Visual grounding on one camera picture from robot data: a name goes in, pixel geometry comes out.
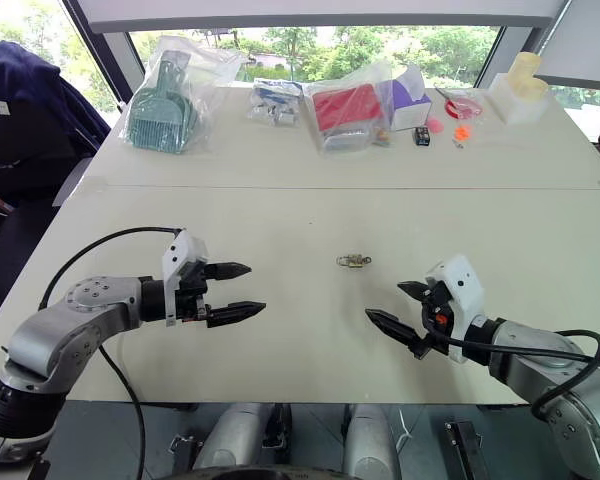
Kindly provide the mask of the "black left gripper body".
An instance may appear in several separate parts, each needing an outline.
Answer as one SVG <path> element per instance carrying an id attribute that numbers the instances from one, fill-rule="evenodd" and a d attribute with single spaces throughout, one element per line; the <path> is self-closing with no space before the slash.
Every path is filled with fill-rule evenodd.
<path id="1" fill-rule="evenodd" d="M 182 322 L 205 321 L 211 307 L 205 303 L 208 291 L 204 262 L 186 262 L 178 271 L 175 291 L 176 318 Z"/>

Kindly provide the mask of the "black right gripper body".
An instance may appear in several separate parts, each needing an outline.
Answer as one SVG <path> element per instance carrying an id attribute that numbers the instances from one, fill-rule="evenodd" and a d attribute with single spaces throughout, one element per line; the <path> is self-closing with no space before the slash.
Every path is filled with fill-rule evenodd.
<path id="1" fill-rule="evenodd" d="M 421 316 L 423 327 L 427 333 L 424 336 L 426 350 L 435 350 L 443 355 L 449 354 L 449 344 L 432 334 L 436 331 L 446 337 L 451 336 L 454 326 L 454 313 L 450 307 L 452 296 L 442 281 L 435 281 L 429 285 L 431 295 L 427 302 L 421 303 Z"/>

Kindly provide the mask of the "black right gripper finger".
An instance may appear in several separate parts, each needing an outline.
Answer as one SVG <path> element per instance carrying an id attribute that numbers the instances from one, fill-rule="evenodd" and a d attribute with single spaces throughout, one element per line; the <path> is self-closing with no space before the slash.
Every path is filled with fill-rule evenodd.
<path id="1" fill-rule="evenodd" d="M 397 287 L 410 298 L 418 302 L 427 302 L 429 296 L 431 295 L 430 286 L 419 281 L 399 282 Z"/>
<path id="2" fill-rule="evenodd" d="M 380 309 L 366 309 L 371 323 L 383 334 L 407 347 L 411 353 L 425 353 L 426 342 L 416 330 L 399 321 L 394 315 Z"/>

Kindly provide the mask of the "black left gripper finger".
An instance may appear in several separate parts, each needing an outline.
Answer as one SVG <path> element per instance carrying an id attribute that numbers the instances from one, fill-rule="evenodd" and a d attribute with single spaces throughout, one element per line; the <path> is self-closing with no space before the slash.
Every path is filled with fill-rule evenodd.
<path id="1" fill-rule="evenodd" d="M 249 274 L 252 269 L 238 262 L 209 263 L 203 268 L 203 278 L 206 281 L 225 281 Z"/>
<path id="2" fill-rule="evenodd" d="M 241 301 L 221 308 L 210 308 L 206 317 L 206 326 L 217 328 L 239 323 L 257 315 L 265 308 L 265 303 L 254 301 Z"/>

